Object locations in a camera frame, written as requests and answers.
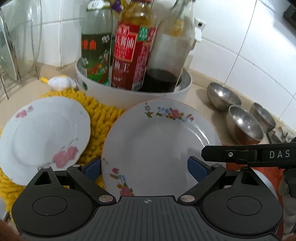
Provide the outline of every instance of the yellow chenille cloth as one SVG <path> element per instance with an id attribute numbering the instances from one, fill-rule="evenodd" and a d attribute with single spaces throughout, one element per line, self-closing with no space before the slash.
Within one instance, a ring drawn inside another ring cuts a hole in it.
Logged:
<path id="1" fill-rule="evenodd" d="M 91 136 L 85 151 L 82 153 L 77 163 L 84 165 L 96 156 L 101 155 L 108 131 L 124 110 L 116 109 L 114 106 L 103 105 L 93 97 L 86 97 L 83 92 L 73 89 L 66 91 L 50 91 L 42 95 L 41 98 L 50 96 L 64 96 L 77 100 L 89 114 L 91 119 Z M 104 187 L 102 176 L 96 180 L 96 184 L 102 188 Z M 6 203 L 7 211 L 11 211 L 13 203 L 24 188 L 24 186 L 13 183 L 0 169 L 0 197 Z"/>

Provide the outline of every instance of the red label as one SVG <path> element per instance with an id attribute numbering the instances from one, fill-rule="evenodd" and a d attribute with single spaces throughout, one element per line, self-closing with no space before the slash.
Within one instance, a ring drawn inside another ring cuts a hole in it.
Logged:
<path id="1" fill-rule="evenodd" d="M 118 22 L 111 85 L 126 90 L 139 90 L 147 65 L 155 28 Z"/>

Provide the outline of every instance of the soy sauce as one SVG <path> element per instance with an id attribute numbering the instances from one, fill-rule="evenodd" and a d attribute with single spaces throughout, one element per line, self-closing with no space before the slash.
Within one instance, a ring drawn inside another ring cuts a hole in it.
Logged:
<path id="1" fill-rule="evenodd" d="M 146 71 L 142 88 L 143 92 L 173 92 L 178 77 L 162 69 L 149 69 Z"/>

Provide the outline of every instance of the plate with pink flowers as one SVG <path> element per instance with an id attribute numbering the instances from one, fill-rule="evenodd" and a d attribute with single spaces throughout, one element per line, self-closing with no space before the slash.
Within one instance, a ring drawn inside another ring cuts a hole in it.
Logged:
<path id="1" fill-rule="evenodd" d="M 27 185 L 43 166 L 66 170 L 76 163 L 90 138 L 84 107 L 61 96 L 22 107 L 0 137 L 0 167 L 11 181 Z"/>
<path id="2" fill-rule="evenodd" d="M 221 142 L 194 108 L 171 99 L 139 103 L 114 123 L 106 137 L 102 152 L 106 190 L 117 200 L 120 196 L 178 198 L 197 184 L 187 160 L 190 156 L 202 160 L 206 145 Z"/>

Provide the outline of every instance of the orange chinese characters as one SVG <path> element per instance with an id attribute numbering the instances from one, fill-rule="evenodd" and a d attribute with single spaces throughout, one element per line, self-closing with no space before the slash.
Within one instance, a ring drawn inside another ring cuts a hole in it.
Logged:
<path id="1" fill-rule="evenodd" d="M 89 50 L 96 50 L 96 41 L 94 41 L 94 40 L 90 41 Z"/>
<path id="2" fill-rule="evenodd" d="M 81 43 L 82 47 L 84 50 L 87 50 L 87 47 L 89 45 L 89 42 L 87 39 L 83 40 L 82 43 Z"/>

